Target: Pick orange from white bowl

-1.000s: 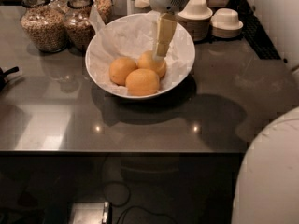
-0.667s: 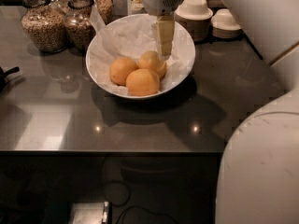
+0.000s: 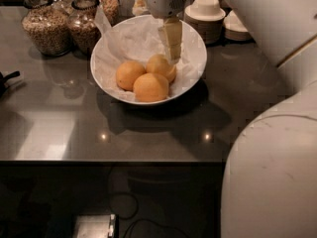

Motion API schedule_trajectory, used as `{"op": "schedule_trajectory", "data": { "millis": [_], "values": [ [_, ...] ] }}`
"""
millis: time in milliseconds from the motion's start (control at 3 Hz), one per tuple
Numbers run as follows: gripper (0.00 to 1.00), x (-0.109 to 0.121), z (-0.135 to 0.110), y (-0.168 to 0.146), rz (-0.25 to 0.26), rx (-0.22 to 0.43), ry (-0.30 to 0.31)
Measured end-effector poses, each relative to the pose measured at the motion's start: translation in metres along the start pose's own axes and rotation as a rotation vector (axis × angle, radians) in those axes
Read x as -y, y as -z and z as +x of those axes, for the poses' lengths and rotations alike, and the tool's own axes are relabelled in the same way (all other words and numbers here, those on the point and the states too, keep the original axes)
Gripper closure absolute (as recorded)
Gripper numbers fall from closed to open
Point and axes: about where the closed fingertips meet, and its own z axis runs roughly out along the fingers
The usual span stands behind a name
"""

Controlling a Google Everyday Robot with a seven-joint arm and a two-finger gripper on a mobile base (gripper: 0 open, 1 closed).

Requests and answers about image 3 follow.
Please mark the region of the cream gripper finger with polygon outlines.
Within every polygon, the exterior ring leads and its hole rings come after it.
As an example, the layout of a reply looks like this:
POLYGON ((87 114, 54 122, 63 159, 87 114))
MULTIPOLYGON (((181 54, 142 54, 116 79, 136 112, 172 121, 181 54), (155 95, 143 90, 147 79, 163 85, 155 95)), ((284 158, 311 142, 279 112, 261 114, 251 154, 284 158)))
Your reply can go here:
POLYGON ((147 12, 148 12, 148 9, 146 7, 145 0, 136 0, 132 8, 133 15, 141 16, 143 14, 146 14, 147 12))
POLYGON ((164 46, 165 56, 171 64, 178 63, 181 56, 182 23, 178 17, 162 20, 158 28, 159 38, 164 46))

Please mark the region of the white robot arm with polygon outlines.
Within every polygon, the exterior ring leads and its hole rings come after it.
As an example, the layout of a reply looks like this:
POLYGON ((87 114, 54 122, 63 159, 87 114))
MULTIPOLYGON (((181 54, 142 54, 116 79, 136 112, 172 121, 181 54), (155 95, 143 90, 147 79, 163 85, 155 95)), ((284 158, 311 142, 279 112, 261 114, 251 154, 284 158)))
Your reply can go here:
POLYGON ((228 156, 221 238, 317 238, 317 0, 225 0, 291 86, 228 156))

